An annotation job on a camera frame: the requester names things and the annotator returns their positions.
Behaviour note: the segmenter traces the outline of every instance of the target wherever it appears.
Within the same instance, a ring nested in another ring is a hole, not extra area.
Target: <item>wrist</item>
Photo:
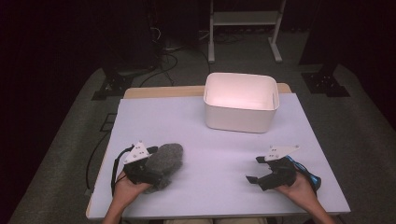
[[[314,219],[316,224],[333,224],[334,220],[327,214],[326,210],[318,204],[306,208],[306,212]]]
[[[104,219],[104,224],[117,224],[119,223],[119,220],[122,216],[122,213],[124,211],[126,206],[120,204],[120,203],[115,203],[114,201],[111,202],[110,206],[108,207],[105,219]]]

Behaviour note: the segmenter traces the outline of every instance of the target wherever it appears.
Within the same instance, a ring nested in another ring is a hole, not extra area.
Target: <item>hand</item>
[[[283,193],[295,204],[299,205],[306,212],[308,212],[314,219],[315,223],[335,223],[321,206],[317,195],[309,184],[309,181],[299,172],[297,172],[296,180],[293,185],[290,187],[287,185],[279,186],[276,188],[276,190]]]
[[[113,200],[107,210],[103,223],[119,223],[123,210],[132,203],[141,192],[149,187],[151,187],[151,185],[147,183],[140,183],[137,185],[132,183],[122,171],[117,178]]]

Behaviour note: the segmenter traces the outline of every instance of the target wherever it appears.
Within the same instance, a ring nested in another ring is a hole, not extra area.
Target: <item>white storage bin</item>
[[[205,84],[205,123],[209,128],[265,133],[279,107],[272,77],[212,73]]]

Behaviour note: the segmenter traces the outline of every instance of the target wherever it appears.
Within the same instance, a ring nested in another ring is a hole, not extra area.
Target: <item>metal shelf frame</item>
[[[278,11],[233,11],[233,12],[215,12],[213,9],[213,0],[210,1],[210,27],[209,27],[209,44],[208,60],[210,63],[215,62],[215,43],[213,32],[215,26],[226,25],[274,25],[275,30],[271,37],[268,37],[271,51],[274,54],[277,63],[282,62],[279,50],[277,49],[276,39],[279,33],[280,23],[282,22],[283,12],[286,0],[281,0]]]

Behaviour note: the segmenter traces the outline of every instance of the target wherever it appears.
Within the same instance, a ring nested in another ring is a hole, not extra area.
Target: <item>fuzzy gray plush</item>
[[[147,189],[145,193],[152,193],[166,188],[171,184],[171,176],[182,166],[183,147],[180,144],[165,144],[152,154],[145,166],[148,171],[163,175],[160,184]]]

